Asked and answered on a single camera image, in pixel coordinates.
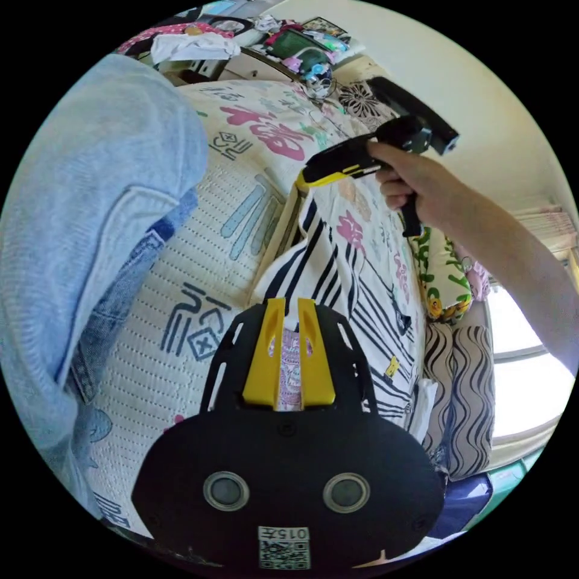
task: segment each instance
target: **yellow bracket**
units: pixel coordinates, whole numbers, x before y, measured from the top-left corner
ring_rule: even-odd
[[[302,379],[302,410],[312,406],[329,406],[336,392],[332,383],[320,324],[314,300],[299,298],[297,310],[300,320],[300,374]],[[308,341],[312,353],[308,355]]]
[[[264,320],[261,324],[258,343],[253,354],[252,365],[243,389],[243,399],[247,404],[269,406],[277,409],[279,395],[279,373],[282,363],[283,318],[285,298],[268,300]],[[273,356],[270,356],[271,342],[274,340]]]
[[[300,322],[302,410],[308,407],[329,406],[333,404],[336,394],[318,317],[315,313],[314,300],[299,298],[297,310]],[[258,343],[242,393],[247,404],[267,406],[272,410],[277,410],[284,315],[285,298],[268,300]],[[274,340],[274,347],[273,355],[270,356],[272,340]],[[312,348],[310,355],[308,355],[308,342]]]

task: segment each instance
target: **label sticker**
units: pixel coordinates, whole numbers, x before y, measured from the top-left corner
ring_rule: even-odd
[[[261,569],[311,569],[308,527],[258,527]]]

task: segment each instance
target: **floral pillow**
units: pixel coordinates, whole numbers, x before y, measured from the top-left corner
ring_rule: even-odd
[[[381,124],[390,121],[398,114],[381,103],[365,81],[342,86],[338,100],[346,112],[364,123],[368,131],[374,132]]]
[[[452,241],[442,231],[425,227],[410,244],[428,317],[456,323],[470,309],[472,290]]]

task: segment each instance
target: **bedsheet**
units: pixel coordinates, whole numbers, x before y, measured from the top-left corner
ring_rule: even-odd
[[[107,361],[87,474],[107,518],[145,536],[130,500],[140,465],[165,430],[198,413],[211,357],[251,302],[274,234],[287,227],[282,214],[294,180],[313,154],[367,132],[339,107],[320,110],[288,83],[224,81],[179,90],[203,121],[209,169],[197,188],[198,208],[148,272]],[[410,384],[422,375],[425,324],[411,251],[373,178],[363,181],[320,190],[316,200],[343,243],[371,257],[410,317]],[[332,205],[332,198],[340,202]],[[299,406],[293,329],[283,338],[279,410]],[[378,380],[387,370],[378,369]]]

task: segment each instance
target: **white cloth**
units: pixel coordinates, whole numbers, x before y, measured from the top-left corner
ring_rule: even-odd
[[[197,36],[160,34],[153,39],[151,59],[158,65],[165,60],[228,60],[241,53],[239,45],[214,32]]]
[[[436,400],[438,383],[429,378],[418,380],[418,393],[414,403],[414,412],[408,432],[420,443],[426,438],[430,415]]]
[[[424,553],[430,551],[431,549],[435,549],[436,547],[440,547],[440,545],[444,545],[449,541],[456,539],[464,534],[464,531],[460,531],[460,533],[455,533],[454,535],[449,535],[444,539],[435,539],[433,537],[424,537],[422,541],[414,549],[408,551],[404,555],[400,555],[400,557],[395,557],[394,559],[390,559],[389,563],[394,563],[394,561],[401,561],[402,559],[407,559],[408,557],[415,557],[416,555],[420,555],[420,553]]]

